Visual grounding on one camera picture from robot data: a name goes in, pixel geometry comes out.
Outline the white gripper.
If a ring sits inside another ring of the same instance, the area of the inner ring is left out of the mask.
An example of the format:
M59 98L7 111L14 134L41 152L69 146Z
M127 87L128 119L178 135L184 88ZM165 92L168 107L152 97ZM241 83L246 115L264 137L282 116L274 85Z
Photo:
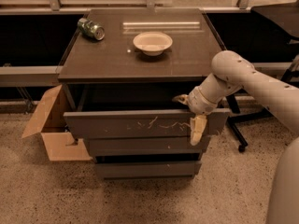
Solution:
M196 146L200 142L206 128L207 118L205 115L209 115L217 105L208 101L201 93L199 87L195 87L188 95L181 94L173 97L172 101L188 105L189 109L196 114L194 118L190 118L190 143L192 146Z

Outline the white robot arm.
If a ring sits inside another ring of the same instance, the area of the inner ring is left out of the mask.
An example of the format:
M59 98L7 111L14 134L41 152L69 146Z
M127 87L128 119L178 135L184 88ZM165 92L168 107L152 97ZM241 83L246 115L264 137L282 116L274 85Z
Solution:
M188 94L173 98L196 117L191 120L193 145L199 142L206 116L219 101L245 90L282 124L297 134L281 155L269 198L266 224L299 224L299 89L258 72L239 54L225 50L214 56L211 74Z

